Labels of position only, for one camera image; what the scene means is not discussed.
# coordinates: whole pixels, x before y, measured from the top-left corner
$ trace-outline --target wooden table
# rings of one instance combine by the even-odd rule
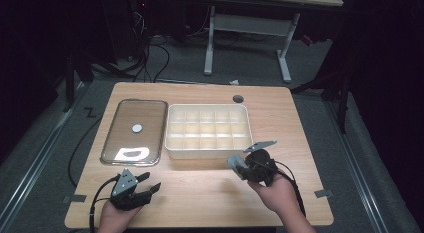
[[[118,103],[124,99],[163,100],[172,104],[236,104],[234,95],[244,97],[253,140],[277,140],[267,147],[271,157],[293,171],[302,194],[307,218],[312,225],[330,225],[333,215],[325,197],[315,191],[323,186],[311,155],[290,91],[283,87],[180,85],[118,83],[99,126],[87,163],[75,194],[86,195],[85,202],[72,202],[65,224],[70,228],[88,228],[93,197],[108,179],[121,173],[124,166],[103,165],[99,158]],[[279,218],[268,210],[258,195],[226,167],[225,159],[173,160],[162,148],[160,162],[153,167],[129,167],[134,175],[150,172],[150,178],[138,185],[144,191],[158,182],[161,189],[134,218],[130,227],[255,227],[281,226]],[[109,197],[113,184],[99,198]],[[103,202],[96,205],[95,224],[99,222]]]

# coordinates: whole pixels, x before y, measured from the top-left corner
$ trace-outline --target white desk leg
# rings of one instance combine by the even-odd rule
[[[283,75],[283,81],[286,83],[291,82],[289,68],[287,67],[286,54],[289,49],[290,42],[293,38],[294,31],[296,30],[297,23],[299,21],[300,14],[296,13],[293,17],[293,20],[288,29],[286,42],[284,43],[284,48],[277,51],[278,62],[280,63],[281,74]]]
[[[215,6],[211,6],[211,16],[209,20],[209,42],[208,48],[206,49],[205,59],[205,75],[212,75],[212,63],[213,63],[213,33],[215,28]]]

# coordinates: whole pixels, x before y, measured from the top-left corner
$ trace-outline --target person's left hand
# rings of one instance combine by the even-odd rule
[[[110,201],[106,201],[100,217],[98,233],[122,233],[130,224],[132,218],[143,208],[137,207],[130,211],[118,210]]]

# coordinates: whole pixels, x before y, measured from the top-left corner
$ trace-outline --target container lid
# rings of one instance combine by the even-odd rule
[[[153,166],[159,162],[168,104],[127,99],[118,104],[100,161],[112,165]]]

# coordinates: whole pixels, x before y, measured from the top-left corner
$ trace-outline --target hand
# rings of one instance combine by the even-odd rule
[[[100,217],[100,225],[97,233],[122,233],[130,224],[132,218],[143,208],[132,209],[130,211],[118,210],[110,201],[106,201]]]
[[[300,211],[292,184],[282,175],[275,174],[268,187],[252,181],[247,184],[258,193],[268,209],[277,213],[287,232],[315,232]]]

